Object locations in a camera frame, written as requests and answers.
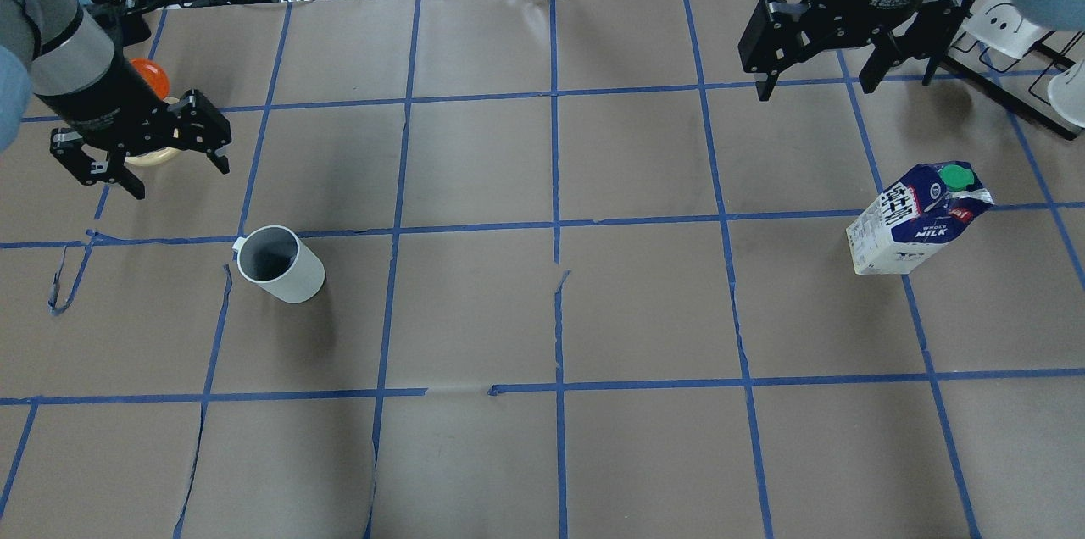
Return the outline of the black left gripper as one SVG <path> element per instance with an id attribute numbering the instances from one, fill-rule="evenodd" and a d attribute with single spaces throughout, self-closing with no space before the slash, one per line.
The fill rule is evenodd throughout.
<path id="1" fill-rule="evenodd" d="M 38 97 L 63 121 L 51 130 L 51 156 L 85 187 L 120 185 L 146 198 L 146 185 L 125 158 L 159 147 L 204 154 L 218 172 L 230 174 L 230 121 L 199 90 L 167 103 L 131 64 L 40 64 Z"/>

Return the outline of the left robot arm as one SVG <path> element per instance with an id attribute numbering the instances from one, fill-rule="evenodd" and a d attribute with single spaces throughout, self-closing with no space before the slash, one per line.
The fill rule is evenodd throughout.
<path id="1" fill-rule="evenodd" d="M 173 147 L 231 169 L 231 125 L 197 90 L 159 98 L 120 44 L 78 0 L 3 0 L 3 147 L 15 141 L 31 97 L 61 118 L 49 152 L 79 184 L 146 187 L 127 162 Z"/>

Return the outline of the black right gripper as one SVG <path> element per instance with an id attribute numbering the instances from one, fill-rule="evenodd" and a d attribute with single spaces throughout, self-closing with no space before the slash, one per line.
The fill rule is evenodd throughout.
<path id="1" fill-rule="evenodd" d="M 873 44 L 858 80 L 871 94 L 888 70 L 904 61 L 927 60 L 926 84 L 960 28 L 957 0 L 760 0 L 737 41 L 743 70 L 754 75 L 760 102 L 770 100 L 782 72 L 826 50 Z M 906 33 L 899 26 L 914 20 Z"/>

